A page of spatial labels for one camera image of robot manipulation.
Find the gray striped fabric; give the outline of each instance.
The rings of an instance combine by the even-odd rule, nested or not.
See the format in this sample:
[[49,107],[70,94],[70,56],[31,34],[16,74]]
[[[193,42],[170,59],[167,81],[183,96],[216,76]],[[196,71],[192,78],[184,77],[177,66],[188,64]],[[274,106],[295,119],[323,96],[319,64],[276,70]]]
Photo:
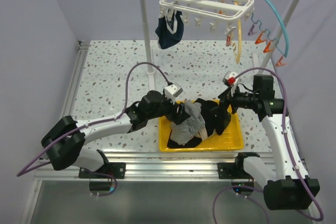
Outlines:
[[192,139],[202,128],[205,127],[204,118],[201,115],[201,104],[198,102],[192,103],[191,100],[184,102],[185,112],[190,115],[190,118],[179,125],[171,123],[172,129],[171,140],[177,144],[184,145]]

